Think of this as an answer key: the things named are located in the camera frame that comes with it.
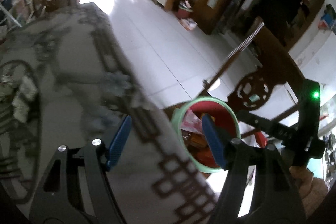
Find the white wall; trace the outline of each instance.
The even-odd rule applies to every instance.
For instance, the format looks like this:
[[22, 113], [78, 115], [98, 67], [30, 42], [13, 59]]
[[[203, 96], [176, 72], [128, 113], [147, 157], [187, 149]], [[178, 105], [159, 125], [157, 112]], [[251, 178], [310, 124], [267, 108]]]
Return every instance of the white wall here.
[[317, 28], [327, 4], [331, 4], [336, 9], [336, 0], [325, 0], [311, 26], [289, 51], [289, 54], [307, 78], [323, 83], [321, 85], [322, 103], [336, 94], [336, 72], [334, 68], [336, 36], [332, 32], [325, 32]]

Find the red container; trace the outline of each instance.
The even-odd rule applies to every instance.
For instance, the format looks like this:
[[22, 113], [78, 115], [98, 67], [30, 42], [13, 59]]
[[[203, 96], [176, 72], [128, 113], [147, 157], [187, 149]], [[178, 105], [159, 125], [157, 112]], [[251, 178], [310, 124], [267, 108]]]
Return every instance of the red container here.
[[237, 137], [237, 130], [235, 122], [228, 110], [222, 105], [212, 101], [201, 101], [189, 107], [197, 117], [203, 113], [208, 113], [215, 118], [215, 125], [224, 128], [229, 132], [231, 137]]
[[181, 7], [178, 8], [178, 12], [176, 14], [176, 17], [178, 19], [182, 19], [182, 18], [189, 18], [190, 17], [190, 14], [192, 13], [193, 11], [192, 10], [186, 10], [186, 9], [183, 9]]

